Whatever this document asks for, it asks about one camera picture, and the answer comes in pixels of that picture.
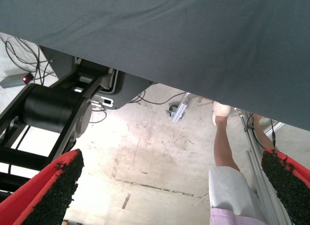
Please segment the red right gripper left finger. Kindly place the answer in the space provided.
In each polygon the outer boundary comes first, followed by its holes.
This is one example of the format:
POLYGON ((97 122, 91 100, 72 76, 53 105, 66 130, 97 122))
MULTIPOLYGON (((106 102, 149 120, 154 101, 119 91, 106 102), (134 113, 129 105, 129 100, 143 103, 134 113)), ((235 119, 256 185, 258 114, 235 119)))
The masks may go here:
POLYGON ((62 154, 0 204, 2 225, 60 225, 84 167, 81 150, 62 154))

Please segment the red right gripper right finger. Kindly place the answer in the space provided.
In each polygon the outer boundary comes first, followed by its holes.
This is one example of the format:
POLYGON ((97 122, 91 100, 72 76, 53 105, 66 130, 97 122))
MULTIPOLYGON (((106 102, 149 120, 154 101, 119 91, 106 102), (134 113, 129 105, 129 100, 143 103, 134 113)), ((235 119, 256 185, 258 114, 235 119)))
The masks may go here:
POLYGON ((276 149, 265 149, 263 171, 295 225, 310 223, 310 170, 276 149))

